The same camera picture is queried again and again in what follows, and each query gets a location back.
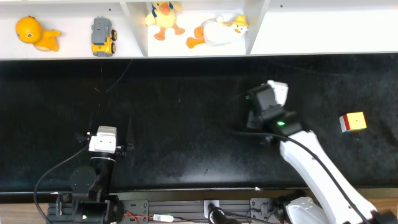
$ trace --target white duck plush toy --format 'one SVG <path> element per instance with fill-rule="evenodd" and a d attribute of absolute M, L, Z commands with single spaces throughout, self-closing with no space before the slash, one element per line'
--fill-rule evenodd
<path fill-rule="evenodd" d="M 187 46 L 192 49 L 198 44 L 221 46 L 239 40 L 248 31 L 249 24 L 244 15 L 238 15 L 233 22 L 224 22 L 222 16 L 205 21 L 203 26 L 194 30 L 195 37 L 187 39 Z"/>

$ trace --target orange plush toy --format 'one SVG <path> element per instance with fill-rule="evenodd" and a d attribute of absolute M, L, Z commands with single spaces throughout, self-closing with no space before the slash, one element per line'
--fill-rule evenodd
<path fill-rule="evenodd" d="M 37 50 L 57 52 L 60 48 L 57 37 L 61 32 L 57 30 L 46 30 L 32 16 L 23 17 L 16 26 L 17 36 L 27 44 L 33 44 Z"/>

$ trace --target wooden floor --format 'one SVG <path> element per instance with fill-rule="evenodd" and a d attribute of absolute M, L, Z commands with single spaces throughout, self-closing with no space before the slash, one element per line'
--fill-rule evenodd
<path fill-rule="evenodd" d="M 379 212 L 392 210 L 397 215 L 398 198 L 368 198 Z M 40 204 L 43 210 L 47 204 Z M 34 204 L 0 204 L 0 224 L 44 224 Z"/>

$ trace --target toy truck wheel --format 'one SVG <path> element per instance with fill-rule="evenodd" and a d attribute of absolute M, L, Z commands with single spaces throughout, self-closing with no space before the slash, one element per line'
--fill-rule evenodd
<path fill-rule="evenodd" d="M 112 50 L 112 54 L 114 54 L 116 52 L 116 45 L 114 43 L 112 43 L 111 48 L 112 48 L 111 49 Z"/>
<path fill-rule="evenodd" d="M 112 30 L 111 35 L 112 35 L 111 39 L 112 39 L 113 41 L 115 41 L 115 40 L 118 39 L 118 33 L 116 32 L 116 30 Z"/>

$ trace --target yellow hat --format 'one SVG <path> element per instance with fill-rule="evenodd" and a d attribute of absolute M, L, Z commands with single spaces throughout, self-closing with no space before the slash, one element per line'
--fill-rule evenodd
<path fill-rule="evenodd" d="M 232 23 L 238 26 L 249 26 L 249 24 L 246 22 L 246 16 L 240 14 L 236 16 L 236 19 Z"/>

